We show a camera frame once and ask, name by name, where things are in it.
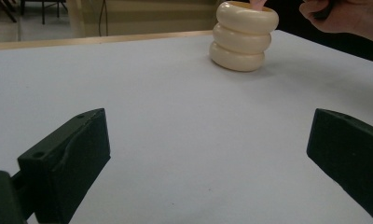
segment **human hand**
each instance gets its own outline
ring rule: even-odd
[[[325,20],[313,13],[326,8],[329,0],[305,0],[299,7],[302,15],[317,29],[327,33],[350,33],[373,40],[373,0],[334,0]]]

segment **black chair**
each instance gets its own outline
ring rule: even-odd
[[[62,6],[64,7],[64,9],[67,11],[67,7],[64,5],[65,3],[65,0],[21,0],[21,15],[24,14],[24,6],[26,4],[26,2],[41,2],[41,11],[42,11],[42,24],[45,24],[45,8],[46,7],[51,7],[51,6],[54,6],[56,5],[58,10],[57,10],[57,15],[58,15],[58,18],[60,16],[60,13],[59,13],[59,5],[62,4]],[[50,3],[53,3],[53,4],[50,4],[48,6],[45,6],[45,3],[47,2],[50,2]]]

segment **floor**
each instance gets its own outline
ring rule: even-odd
[[[31,41],[45,39],[72,38],[67,11],[61,6],[60,17],[57,18],[56,6],[46,8],[46,24],[42,24],[41,3],[26,2],[24,15],[21,16],[19,1],[12,12],[17,22],[7,16],[0,8],[0,42]]]

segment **cream ring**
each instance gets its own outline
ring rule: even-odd
[[[215,42],[210,46],[210,57],[219,65],[240,72],[251,72],[262,66],[265,55],[241,54],[222,48]]]
[[[257,54],[265,51],[271,42],[271,35],[248,35],[229,30],[220,23],[213,29],[215,42],[225,49],[239,53]]]
[[[273,9],[263,7],[262,11],[256,11],[249,3],[234,1],[222,3],[216,18],[228,29],[253,35],[268,34],[279,24],[279,16]]]

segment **table surface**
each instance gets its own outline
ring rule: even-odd
[[[112,159],[72,223],[373,223],[306,155],[316,108],[373,125],[373,62],[275,31],[238,73],[211,42],[0,50],[0,170],[104,107]]]

